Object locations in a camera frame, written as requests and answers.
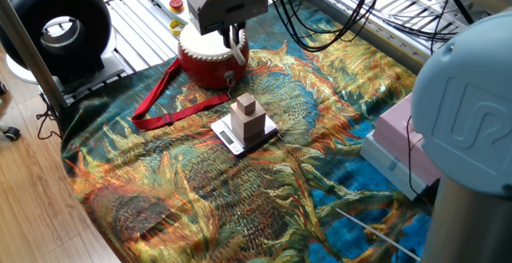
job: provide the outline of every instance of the pink box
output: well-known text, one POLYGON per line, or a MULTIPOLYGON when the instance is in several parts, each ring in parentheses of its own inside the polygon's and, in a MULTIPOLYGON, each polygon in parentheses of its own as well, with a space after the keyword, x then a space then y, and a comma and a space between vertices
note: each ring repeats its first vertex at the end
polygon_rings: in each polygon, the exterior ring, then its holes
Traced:
MULTIPOLYGON (((409 147, 407 145, 407 120, 410 116, 412 94, 387 110, 378 120, 374 131, 375 141, 393 154, 400 162, 408 166, 409 147)), ((421 146, 423 136, 409 125, 411 144, 411 170, 426 184, 431 185, 442 176, 441 171, 430 161, 421 146)))

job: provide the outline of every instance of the red drum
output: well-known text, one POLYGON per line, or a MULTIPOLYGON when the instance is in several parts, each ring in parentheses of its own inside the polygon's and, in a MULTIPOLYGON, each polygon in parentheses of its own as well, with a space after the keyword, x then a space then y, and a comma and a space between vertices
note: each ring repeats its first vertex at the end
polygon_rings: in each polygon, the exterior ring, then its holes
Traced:
POLYGON ((223 88, 228 86, 230 78, 238 81, 246 72, 249 60, 245 31, 240 30, 239 36, 240 52, 235 50, 237 54, 234 54, 233 50, 224 46, 223 37, 218 32, 201 35, 192 24, 185 26, 179 38, 178 51, 183 70, 201 87, 223 88))

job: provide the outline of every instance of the stacked wooden blocks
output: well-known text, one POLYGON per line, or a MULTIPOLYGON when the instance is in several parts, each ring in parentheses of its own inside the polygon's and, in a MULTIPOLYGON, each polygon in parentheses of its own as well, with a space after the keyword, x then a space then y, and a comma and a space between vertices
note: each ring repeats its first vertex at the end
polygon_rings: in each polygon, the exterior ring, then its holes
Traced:
POLYGON ((266 112, 252 95, 239 96, 231 104, 230 113, 231 131, 242 145, 247 146, 248 142, 265 135, 266 112))

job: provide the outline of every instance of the colorful tablecloth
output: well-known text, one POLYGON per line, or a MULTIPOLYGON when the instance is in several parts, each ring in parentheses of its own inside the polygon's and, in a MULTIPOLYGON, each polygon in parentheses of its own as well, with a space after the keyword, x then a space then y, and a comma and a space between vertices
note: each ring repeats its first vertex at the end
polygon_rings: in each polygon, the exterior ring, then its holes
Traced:
MULTIPOLYGON (((300 16, 334 28, 310 5, 300 16)), ((62 157, 91 221, 126 262, 414 262, 336 209, 421 256, 430 223, 422 205, 359 156, 379 114, 411 91, 415 76, 359 38, 306 53, 272 8, 246 31, 249 69, 234 92, 253 94, 278 136, 233 156, 210 129, 228 104, 137 130, 130 117, 172 59, 112 82, 61 116, 62 157)), ((218 92, 181 73, 149 115, 218 92)))

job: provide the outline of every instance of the wooden floor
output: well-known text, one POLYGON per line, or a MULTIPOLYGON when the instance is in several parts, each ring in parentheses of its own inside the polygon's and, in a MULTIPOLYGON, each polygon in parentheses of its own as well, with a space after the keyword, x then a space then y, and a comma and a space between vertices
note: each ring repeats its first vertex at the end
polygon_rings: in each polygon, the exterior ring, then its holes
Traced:
MULTIPOLYGON (((19 141, 0 136, 0 263, 119 262, 75 200, 60 159, 60 140, 38 140, 46 110, 38 88, 6 68, 0 47, 3 122, 22 131, 19 141)), ((43 135, 57 130, 47 122, 43 135)))

